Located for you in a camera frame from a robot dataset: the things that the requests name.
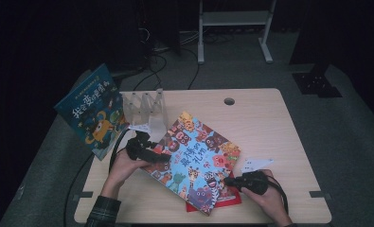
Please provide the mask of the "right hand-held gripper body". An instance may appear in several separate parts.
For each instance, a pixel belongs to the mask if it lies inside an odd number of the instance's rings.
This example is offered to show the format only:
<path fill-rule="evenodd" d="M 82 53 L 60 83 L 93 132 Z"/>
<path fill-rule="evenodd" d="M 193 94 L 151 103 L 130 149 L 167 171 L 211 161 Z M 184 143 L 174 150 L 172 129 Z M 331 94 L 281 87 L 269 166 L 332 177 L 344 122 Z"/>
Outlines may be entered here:
<path fill-rule="evenodd" d="M 247 158 L 240 170 L 241 175 L 238 177 L 240 185 L 258 195 L 263 195 L 268 189 L 268 180 L 260 170 L 273 161 L 273 159 Z"/>

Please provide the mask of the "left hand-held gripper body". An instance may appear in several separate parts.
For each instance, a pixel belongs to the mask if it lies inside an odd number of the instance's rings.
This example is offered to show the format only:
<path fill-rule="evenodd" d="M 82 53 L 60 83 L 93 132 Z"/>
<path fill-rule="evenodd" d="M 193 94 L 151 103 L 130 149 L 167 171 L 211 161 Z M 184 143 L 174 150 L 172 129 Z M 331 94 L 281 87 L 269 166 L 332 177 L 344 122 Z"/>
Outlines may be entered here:
<path fill-rule="evenodd" d="M 152 142 L 150 138 L 147 132 L 136 131 L 136 136 L 131 138 L 126 145 L 127 153 L 132 160 L 156 161 L 157 153 L 153 151 L 156 143 Z"/>

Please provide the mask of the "colourful animal picture book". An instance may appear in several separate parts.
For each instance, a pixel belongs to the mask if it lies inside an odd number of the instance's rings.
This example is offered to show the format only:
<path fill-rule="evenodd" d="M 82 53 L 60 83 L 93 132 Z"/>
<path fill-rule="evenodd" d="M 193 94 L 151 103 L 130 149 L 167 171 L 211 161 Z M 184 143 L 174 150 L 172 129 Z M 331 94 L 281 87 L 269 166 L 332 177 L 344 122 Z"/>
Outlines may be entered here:
<path fill-rule="evenodd" d="M 220 195 L 220 180 L 233 174 L 240 148 L 190 113 L 181 113 L 154 148 L 168 162 L 144 169 L 186 202 L 187 210 L 210 215 Z"/>

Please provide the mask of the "clear acrylic book rack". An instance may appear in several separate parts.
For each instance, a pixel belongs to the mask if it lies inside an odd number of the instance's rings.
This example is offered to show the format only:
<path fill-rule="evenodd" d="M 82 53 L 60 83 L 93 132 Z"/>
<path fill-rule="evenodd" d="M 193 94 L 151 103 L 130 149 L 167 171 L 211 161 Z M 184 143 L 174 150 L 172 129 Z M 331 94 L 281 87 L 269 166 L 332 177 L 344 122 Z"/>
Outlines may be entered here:
<path fill-rule="evenodd" d="M 168 129 L 164 91 L 122 92 L 125 119 L 134 131 L 146 132 L 153 142 L 159 142 Z"/>

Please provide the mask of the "blue monster picture book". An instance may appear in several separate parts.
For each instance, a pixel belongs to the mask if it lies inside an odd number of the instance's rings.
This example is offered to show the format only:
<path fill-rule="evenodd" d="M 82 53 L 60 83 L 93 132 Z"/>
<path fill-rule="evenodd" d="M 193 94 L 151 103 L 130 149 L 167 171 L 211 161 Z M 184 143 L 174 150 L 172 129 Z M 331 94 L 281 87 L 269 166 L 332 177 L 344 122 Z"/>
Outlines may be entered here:
<path fill-rule="evenodd" d="M 105 158 L 127 127 L 122 94 L 105 63 L 54 109 L 99 160 Z"/>

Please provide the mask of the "person's right hand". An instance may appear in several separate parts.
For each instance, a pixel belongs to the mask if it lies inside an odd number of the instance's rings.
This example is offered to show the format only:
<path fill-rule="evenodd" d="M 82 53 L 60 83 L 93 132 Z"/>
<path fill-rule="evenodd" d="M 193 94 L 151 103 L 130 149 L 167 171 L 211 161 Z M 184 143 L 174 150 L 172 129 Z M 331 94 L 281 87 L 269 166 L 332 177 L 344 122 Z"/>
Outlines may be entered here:
<path fill-rule="evenodd" d="M 275 188 L 269 186 L 263 195 L 258 195 L 245 187 L 241 192 L 254 201 L 276 226 L 293 222 L 284 208 L 281 194 Z"/>

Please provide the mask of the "person's left hand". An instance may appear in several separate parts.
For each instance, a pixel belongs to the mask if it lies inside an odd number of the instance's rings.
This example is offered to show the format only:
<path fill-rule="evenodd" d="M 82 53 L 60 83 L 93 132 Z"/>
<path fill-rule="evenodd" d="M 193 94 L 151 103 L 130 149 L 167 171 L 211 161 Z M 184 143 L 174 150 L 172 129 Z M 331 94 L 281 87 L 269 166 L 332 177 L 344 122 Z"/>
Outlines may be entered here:
<path fill-rule="evenodd" d="M 102 187 L 102 197 L 117 200 L 120 187 L 140 167 L 149 166 L 150 163 L 143 160 L 132 160 L 127 150 L 122 149 L 112 165 L 111 171 Z"/>

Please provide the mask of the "black stand with flat base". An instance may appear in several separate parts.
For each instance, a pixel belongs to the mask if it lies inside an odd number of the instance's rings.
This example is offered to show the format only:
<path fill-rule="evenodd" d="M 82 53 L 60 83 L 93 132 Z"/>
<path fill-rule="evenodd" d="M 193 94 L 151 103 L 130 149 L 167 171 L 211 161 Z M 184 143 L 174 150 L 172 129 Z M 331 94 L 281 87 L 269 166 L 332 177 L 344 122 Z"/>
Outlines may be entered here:
<path fill-rule="evenodd" d="M 341 97 L 338 89 L 331 85 L 325 76 L 331 56 L 330 38 L 324 16 L 321 0 L 309 0 L 290 64 L 313 64 L 309 72 L 293 73 L 294 81 L 303 95 Z"/>

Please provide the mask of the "white metal stand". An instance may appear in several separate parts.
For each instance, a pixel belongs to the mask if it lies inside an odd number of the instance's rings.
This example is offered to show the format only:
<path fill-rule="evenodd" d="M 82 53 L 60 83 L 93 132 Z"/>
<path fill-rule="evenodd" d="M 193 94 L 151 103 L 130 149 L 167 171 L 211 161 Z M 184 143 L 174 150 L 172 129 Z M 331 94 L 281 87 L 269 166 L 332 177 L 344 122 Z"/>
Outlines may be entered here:
<path fill-rule="evenodd" d="M 204 28 L 207 26 L 264 26 L 258 44 L 262 51 L 266 63 L 273 63 L 273 57 L 267 45 L 273 16 L 276 9 L 276 1 L 271 0 L 271 5 L 267 10 L 259 11 L 204 11 L 204 1 L 199 4 L 199 25 L 197 62 L 205 62 Z"/>

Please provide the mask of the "grey table bracket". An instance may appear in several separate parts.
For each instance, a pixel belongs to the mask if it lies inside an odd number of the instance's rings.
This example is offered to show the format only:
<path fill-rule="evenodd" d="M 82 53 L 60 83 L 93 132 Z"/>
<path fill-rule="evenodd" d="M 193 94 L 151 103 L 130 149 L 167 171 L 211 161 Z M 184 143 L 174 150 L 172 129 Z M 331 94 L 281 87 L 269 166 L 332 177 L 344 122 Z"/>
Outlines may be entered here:
<path fill-rule="evenodd" d="M 331 200 L 331 195 L 329 193 L 324 193 L 323 191 L 310 191 L 311 198 L 324 198 L 325 200 Z"/>
<path fill-rule="evenodd" d="M 92 198 L 93 191 L 82 191 L 79 194 L 75 194 L 72 197 L 72 201 L 79 201 L 82 198 Z"/>

